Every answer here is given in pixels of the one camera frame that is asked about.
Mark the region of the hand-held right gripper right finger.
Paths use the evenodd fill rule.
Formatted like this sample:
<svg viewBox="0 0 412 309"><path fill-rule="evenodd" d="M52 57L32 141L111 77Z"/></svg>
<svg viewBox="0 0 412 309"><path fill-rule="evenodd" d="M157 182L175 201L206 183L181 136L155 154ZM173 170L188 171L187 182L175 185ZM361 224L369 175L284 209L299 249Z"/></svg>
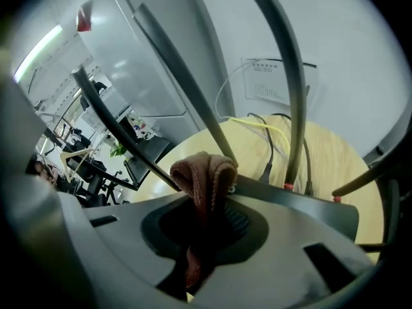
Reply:
<svg viewBox="0 0 412 309"><path fill-rule="evenodd" d="M313 303L331 294L304 248L324 245L355 276L374 264L352 240L298 210L245 196L231 199L268 222L263 246L248 260L218 266L194 296L204 309L278 309Z"/></svg>

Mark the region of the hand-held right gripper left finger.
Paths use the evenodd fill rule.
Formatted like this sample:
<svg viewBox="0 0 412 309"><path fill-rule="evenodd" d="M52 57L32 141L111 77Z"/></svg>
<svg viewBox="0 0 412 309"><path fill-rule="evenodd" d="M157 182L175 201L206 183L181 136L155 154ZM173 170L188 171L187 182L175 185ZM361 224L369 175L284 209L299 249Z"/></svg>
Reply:
<svg viewBox="0 0 412 309"><path fill-rule="evenodd" d="M175 259L163 257L152 248L162 233L157 226L143 228L145 218L157 209L171 208L187 200L185 194L157 199L84 209L99 243L88 248L95 257L93 286L101 309L188 309L157 288L173 270Z"/></svg>

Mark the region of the black router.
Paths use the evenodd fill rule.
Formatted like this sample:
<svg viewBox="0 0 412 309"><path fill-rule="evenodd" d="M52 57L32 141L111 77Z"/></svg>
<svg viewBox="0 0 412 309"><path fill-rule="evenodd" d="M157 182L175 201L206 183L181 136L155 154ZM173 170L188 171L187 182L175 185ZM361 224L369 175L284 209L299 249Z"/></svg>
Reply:
<svg viewBox="0 0 412 309"><path fill-rule="evenodd" d="M292 148L291 157L286 170L286 180L292 182L297 176L298 160L302 151L306 124L306 97L304 95L305 81L303 75L303 63L292 25L290 24L286 12L279 0L255 0L255 2L267 20L285 64L286 80L292 108ZM221 152L226 157L234 159L234 153L223 134L218 121L213 115L199 85L195 81L178 50L148 7L146 5L141 5L139 11L141 18L138 20L138 24L142 26L145 37L149 39L149 42L160 54L171 73L182 87L196 112L199 114L213 139L221 149ZM85 96L89 99L91 106L104 125L113 132L128 150L134 155L137 155L155 176L170 188L177 191L179 188L171 180L170 176L158 165L151 162L143 152L139 151L133 140L130 139L127 133L117 124L117 121L113 118L103 101L95 93L93 86L88 80L84 67L78 67L73 71L72 75L77 84L83 89ZM407 131L398 145L384 159L375 165L374 168L366 171L350 183L333 191L333 197L345 196L367 185L404 162L408 154L412 154L412 129ZM236 194L301 211L328 224L345 235L349 234L347 226L339 226L338 224L342 222L344 218L353 217L355 214L355 207L353 206L320 200L311 196L303 196L292 192L291 190L271 185L263 185L262 183L245 176L240 176L238 178Z"/></svg>

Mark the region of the brown cloth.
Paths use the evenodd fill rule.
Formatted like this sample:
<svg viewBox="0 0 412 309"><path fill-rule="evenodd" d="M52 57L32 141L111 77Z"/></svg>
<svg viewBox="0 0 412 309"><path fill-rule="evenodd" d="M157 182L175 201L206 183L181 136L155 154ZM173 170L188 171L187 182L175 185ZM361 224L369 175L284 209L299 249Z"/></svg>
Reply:
<svg viewBox="0 0 412 309"><path fill-rule="evenodd" d="M186 291L194 293L214 270L225 197L237 180L238 166L226 156L202 151L175 162L170 175L194 204L194 235L185 253L184 270Z"/></svg>

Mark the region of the green potted plant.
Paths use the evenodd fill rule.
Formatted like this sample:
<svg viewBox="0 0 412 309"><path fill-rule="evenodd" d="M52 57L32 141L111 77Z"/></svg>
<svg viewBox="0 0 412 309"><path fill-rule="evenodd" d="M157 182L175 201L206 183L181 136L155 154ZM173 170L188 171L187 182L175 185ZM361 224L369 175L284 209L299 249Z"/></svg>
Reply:
<svg viewBox="0 0 412 309"><path fill-rule="evenodd" d="M111 158L115 156L123 156L126 159L133 157L133 155L120 142L115 142L115 144L110 149L109 156Z"/></svg>

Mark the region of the round wooden side table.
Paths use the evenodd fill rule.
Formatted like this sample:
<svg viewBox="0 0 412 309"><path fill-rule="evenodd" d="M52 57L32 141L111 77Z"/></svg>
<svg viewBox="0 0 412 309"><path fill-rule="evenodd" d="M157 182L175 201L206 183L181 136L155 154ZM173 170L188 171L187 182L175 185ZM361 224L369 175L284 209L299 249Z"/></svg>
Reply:
<svg viewBox="0 0 412 309"><path fill-rule="evenodd" d="M264 130L256 126L258 120L245 117L242 123L228 120L220 124L238 162L240 175L258 180L271 157L270 146L264 139ZM314 196L332 200L332 191L347 184L366 172L368 166L356 150L340 136L313 122L306 123L305 140L308 144ZM170 166L200 151L219 154L221 151L208 130L186 139L164 156L158 165L169 171ZM149 173L139 190L127 191L125 197L131 203L151 200L173 194L174 190ZM341 199L353 205L359 213L356 244L381 243L384 238L384 210L376 183L352 192Z"/></svg>

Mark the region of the silver refrigerator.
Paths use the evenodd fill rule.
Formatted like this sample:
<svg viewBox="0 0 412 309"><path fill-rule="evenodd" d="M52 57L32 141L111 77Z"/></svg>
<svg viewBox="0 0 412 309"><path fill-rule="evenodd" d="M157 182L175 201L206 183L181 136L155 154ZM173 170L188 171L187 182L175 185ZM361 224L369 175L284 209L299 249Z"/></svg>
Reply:
<svg viewBox="0 0 412 309"><path fill-rule="evenodd" d="M73 0L70 14L80 6ZM91 30L78 32L103 74L160 137L178 144L205 124L138 20L146 5L199 85L216 118L234 113L223 52L204 0L92 0Z"/></svg>

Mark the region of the ceiling tube light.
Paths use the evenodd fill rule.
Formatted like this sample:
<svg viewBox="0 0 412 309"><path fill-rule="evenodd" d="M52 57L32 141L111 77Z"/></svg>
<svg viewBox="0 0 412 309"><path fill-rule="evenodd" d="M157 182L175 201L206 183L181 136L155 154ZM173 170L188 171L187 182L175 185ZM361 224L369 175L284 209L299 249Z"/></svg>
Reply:
<svg viewBox="0 0 412 309"><path fill-rule="evenodd" d="M19 67L16 69L14 73L14 80L16 82L20 82L23 75L26 73L28 68L31 66L33 61L37 58L37 56L51 43L54 38L56 38L62 32L62 26L56 25L52 28L27 54L27 56L23 59L20 63Z"/></svg>

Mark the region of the red paper decoration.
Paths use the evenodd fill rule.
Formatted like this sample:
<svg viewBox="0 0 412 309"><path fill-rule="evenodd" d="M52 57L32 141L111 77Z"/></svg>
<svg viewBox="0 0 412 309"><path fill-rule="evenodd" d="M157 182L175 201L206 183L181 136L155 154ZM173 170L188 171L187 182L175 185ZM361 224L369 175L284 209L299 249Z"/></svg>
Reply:
<svg viewBox="0 0 412 309"><path fill-rule="evenodd" d="M89 32L91 30L91 14L93 8L93 1L89 0L82 4L77 12L77 31Z"/></svg>

